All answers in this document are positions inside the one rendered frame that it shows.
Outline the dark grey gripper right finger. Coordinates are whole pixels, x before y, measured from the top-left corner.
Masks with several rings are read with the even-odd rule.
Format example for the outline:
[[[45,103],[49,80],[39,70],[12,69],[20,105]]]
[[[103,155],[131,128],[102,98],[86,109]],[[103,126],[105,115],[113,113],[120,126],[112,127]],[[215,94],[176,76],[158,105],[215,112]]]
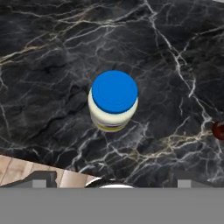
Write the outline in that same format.
[[[169,172],[169,187],[173,188],[224,188],[224,184],[212,183],[200,178],[197,172],[173,170]]]

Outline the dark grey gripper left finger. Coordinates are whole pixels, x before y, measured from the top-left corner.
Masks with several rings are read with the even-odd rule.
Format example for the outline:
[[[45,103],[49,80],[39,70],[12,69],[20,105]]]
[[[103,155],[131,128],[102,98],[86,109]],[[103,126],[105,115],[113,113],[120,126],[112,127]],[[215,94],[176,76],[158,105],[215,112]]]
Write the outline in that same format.
[[[56,171],[34,171],[26,178],[3,185],[5,187],[56,188]]]

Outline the dark red condiment bottle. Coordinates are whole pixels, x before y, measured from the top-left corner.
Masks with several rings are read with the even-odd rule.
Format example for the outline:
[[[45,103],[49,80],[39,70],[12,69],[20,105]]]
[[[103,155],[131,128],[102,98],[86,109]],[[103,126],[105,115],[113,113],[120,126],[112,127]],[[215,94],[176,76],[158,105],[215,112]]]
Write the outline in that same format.
[[[224,141],[224,122],[215,122],[212,132],[217,139]]]

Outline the blue-lidded mayonnaise jar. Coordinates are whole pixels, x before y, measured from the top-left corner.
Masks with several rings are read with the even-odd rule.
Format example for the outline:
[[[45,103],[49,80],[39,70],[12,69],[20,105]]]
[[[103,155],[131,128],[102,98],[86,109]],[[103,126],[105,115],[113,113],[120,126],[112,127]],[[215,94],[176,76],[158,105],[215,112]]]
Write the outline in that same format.
[[[137,84],[125,72],[105,71],[95,78],[87,102],[94,125],[106,132],[117,132],[137,110]]]

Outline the round white and black object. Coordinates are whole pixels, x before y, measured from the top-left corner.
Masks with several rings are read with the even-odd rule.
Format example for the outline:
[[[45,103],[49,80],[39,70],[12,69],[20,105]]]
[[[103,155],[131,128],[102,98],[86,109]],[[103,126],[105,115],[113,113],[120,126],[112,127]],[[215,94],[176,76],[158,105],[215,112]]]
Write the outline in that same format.
[[[132,185],[125,185],[111,179],[94,178],[86,183],[86,188],[132,188]]]

